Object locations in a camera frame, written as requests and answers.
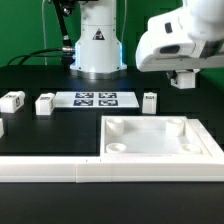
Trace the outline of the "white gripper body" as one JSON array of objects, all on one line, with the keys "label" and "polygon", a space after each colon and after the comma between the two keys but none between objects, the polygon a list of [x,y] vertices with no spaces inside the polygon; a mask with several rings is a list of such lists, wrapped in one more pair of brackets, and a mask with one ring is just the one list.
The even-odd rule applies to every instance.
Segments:
[{"label": "white gripper body", "polygon": [[139,56],[136,58],[136,66],[141,72],[224,68],[224,53],[208,58]]}]

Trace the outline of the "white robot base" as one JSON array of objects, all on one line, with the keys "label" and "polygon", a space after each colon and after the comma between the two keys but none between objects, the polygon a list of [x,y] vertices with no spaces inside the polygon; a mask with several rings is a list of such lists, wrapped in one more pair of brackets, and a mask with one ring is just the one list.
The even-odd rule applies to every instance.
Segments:
[{"label": "white robot base", "polygon": [[116,0],[89,0],[80,4],[81,35],[75,43],[71,71],[87,79],[119,76],[123,63],[122,43],[116,36]]}]

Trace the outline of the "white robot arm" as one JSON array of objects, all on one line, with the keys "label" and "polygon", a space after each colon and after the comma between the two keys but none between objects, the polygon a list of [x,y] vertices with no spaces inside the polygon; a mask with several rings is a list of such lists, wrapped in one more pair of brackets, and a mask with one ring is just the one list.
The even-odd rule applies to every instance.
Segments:
[{"label": "white robot arm", "polygon": [[222,67],[224,0],[182,0],[182,6],[151,17],[136,50],[142,72]]}]

